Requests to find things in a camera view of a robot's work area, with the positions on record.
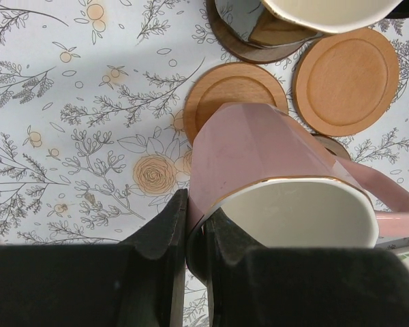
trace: rose print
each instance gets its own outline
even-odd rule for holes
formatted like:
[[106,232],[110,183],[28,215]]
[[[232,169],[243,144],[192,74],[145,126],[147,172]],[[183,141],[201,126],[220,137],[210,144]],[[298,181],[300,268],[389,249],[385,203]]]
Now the rose print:
[[191,176],[191,164],[192,164],[192,150],[186,151],[183,157],[178,158],[175,162],[175,168],[179,171],[176,174],[176,180],[178,182],[187,182]]
[[142,157],[134,167],[134,180],[147,195],[162,195],[175,185],[175,163],[165,155]]

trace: wooden coaster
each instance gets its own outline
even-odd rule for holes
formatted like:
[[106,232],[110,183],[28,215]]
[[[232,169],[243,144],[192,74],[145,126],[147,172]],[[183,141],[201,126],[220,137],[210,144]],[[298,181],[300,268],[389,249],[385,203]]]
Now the wooden coaster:
[[226,63],[201,76],[186,99],[183,123],[191,144],[204,123],[228,102],[271,104],[288,113],[285,92],[273,75],[249,63]]
[[302,58],[292,90],[307,124],[321,134],[347,136],[383,115],[398,78],[394,48],[366,28],[318,41]]
[[215,0],[206,0],[207,16],[212,32],[222,46],[240,60],[248,63],[273,63],[297,51],[302,45],[293,44],[279,48],[261,49],[250,46],[240,40],[230,27],[221,19],[215,6]]
[[282,46],[310,40],[318,34],[317,31],[301,25],[277,19],[268,10],[264,10],[249,36],[249,41],[260,46]]
[[326,150],[328,150],[328,152],[330,152],[332,155],[336,155],[337,157],[347,160],[352,159],[346,148],[344,148],[344,146],[338,141],[320,134],[312,134],[312,136],[315,137],[315,139],[319,141],[319,143],[321,143],[323,147],[326,148]]

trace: pink mug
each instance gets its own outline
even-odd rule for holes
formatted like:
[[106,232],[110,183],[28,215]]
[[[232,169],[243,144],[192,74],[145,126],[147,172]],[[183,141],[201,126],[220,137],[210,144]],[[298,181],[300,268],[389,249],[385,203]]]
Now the pink mug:
[[[375,211],[364,189],[392,212]],[[268,104],[224,104],[194,140],[188,245],[218,208],[268,247],[373,247],[379,233],[409,236],[409,192],[330,154]]]

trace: dark wooden coaster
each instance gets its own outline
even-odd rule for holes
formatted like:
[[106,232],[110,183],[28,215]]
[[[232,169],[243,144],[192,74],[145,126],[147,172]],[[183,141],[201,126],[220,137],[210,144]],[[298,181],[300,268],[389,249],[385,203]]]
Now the dark wooden coaster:
[[240,60],[248,63],[273,63],[286,58],[303,45],[300,43],[270,49],[250,46],[240,40],[221,19],[215,6],[215,0],[206,0],[206,8],[212,32],[222,46]]

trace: table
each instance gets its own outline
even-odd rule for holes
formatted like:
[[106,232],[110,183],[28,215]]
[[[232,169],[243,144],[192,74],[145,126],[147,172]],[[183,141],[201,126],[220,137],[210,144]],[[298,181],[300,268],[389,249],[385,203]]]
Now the table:
[[[339,141],[409,190],[409,19],[373,28],[398,53],[399,91],[374,126]],[[307,47],[263,65],[293,117]],[[185,96],[233,61],[199,1],[0,0],[0,244],[115,243],[146,224],[188,187]],[[186,281],[185,326],[207,326],[205,287]]]

